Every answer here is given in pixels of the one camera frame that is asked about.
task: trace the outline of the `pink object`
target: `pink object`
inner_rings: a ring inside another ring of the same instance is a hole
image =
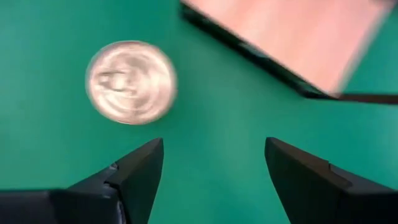
[[[392,9],[382,0],[183,0],[327,95]]]

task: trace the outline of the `green surface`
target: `green surface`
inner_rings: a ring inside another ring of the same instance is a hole
[[[398,9],[383,22],[344,92],[398,95]]]
[[[264,160],[265,138],[274,136],[398,189],[398,107],[301,98],[181,21],[177,6],[0,3],[0,188],[68,187],[161,136],[164,172],[150,223],[288,223]],[[384,50],[397,44],[379,38]],[[131,39],[158,45],[178,72],[174,106],[145,126],[102,117],[85,93],[91,56]]]

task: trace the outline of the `black plastic part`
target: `black plastic part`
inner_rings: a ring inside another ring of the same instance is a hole
[[[155,139],[69,189],[0,191],[0,223],[147,223],[162,164]]]
[[[155,139],[116,161],[118,172],[106,180],[118,190],[128,223],[147,223],[163,166],[163,140]]]
[[[276,138],[267,138],[265,155],[291,224],[398,223],[396,191]]]
[[[281,64],[271,59],[270,56],[261,52],[255,46],[240,39],[230,31],[221,27],[217,22],[212,21],[208,16],[200,13],[194,7],[181,1],[182,17],[197,26],[201,30],[209,33],[214,38],[222,41],[231,49],[239,52],[243,57],[250,60],[257,66],[269,72],[274,78],[285,83],[300,95],[315,100],[338,100],[355,101],[362,103],[382,103],[396,105],[398,104],[398,94],[364,94],[364,93],[342,93],[339,97],[329,96],[318,90],[315,86],[301,79],[294,72],[283,67]]]
[[[0,223],[118,223],[118,198],[69,190],[0,193]]]

